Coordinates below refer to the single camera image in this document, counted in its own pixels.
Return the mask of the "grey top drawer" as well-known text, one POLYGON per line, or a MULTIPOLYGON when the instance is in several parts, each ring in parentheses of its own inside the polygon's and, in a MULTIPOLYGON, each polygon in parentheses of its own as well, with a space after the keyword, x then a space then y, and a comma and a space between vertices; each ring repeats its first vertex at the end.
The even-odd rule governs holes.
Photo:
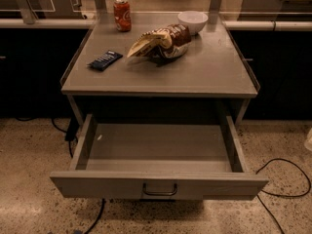
POLYGON ((248 170, 230 117, 219 125, 149 125, 92 115, 69 169, 51 180, 64 197, 136 200, 251 200, 268 183, 248 170), (144 195, 145 183, 176 183, 177 194, 144 195))

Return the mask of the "grey drawer cabinet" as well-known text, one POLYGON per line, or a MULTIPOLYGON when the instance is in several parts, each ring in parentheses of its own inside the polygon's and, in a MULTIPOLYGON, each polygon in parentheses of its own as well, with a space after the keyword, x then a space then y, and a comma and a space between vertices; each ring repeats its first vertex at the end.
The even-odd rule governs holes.
POLYGON ((242 120, 258 88, 220 18, 192 38, 186 54, 166 61, 128 58, 127 53, 142 33, 177 22, 177 14, 133 13, 132 21, 132 30, 121 33, 111 14, 100 16, 63 78, 65 95, 233 98, 236 120, 242 120), (104 71, 88 66, 107 51, 122 57, 104 71))

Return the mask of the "white bowl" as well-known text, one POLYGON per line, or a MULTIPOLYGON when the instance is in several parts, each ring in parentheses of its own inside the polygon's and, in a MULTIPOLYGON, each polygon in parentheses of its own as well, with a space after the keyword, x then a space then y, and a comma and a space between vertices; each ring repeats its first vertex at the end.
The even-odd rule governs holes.
POLYGON ((187 25, 191 35, 198 34, 206 25, 208 16, 203 12, 184 11, 178 14, 180 24, 187 25))

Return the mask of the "brown chip bag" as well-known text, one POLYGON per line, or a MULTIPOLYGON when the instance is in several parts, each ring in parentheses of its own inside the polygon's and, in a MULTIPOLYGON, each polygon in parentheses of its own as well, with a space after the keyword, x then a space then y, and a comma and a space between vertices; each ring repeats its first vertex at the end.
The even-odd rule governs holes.
POLYGON ((143 33, 131 46, 129 57, 160 57, 175 59, 183 56, 191 43, 189 27, 170 24, 143 33))

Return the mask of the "dark blue snack bar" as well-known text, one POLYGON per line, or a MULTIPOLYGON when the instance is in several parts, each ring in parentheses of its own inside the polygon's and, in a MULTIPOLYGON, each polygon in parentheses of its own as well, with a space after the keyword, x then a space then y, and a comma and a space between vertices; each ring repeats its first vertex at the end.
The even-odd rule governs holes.
POLYGON ((104 71, 109 65, 122 57, 121 54, 114 51, 107 51, 101 57, 95 59, 88 66, 97 71, 104 71))

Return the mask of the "red soda can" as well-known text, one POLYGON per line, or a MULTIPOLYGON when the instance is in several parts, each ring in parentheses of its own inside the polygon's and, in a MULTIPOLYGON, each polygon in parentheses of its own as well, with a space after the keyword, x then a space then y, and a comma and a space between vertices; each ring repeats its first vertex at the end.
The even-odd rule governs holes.
POLYGON ((117 29, 121 32, 130 31, 132 22, 128 0, 115 0, 113 9, 117 29))

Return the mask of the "white horizontal rail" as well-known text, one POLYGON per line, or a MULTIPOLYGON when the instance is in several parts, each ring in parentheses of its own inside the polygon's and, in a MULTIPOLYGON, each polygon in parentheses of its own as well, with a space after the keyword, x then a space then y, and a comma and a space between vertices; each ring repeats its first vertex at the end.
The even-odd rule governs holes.
MULTIPOLYGON (((22 19, 0 19, 0 28, 91 28, 96 19, 39 19, 26 24, 22 19)), ((311 21, 235 21, 221 22, 229 30, 312 31, 311 21)))

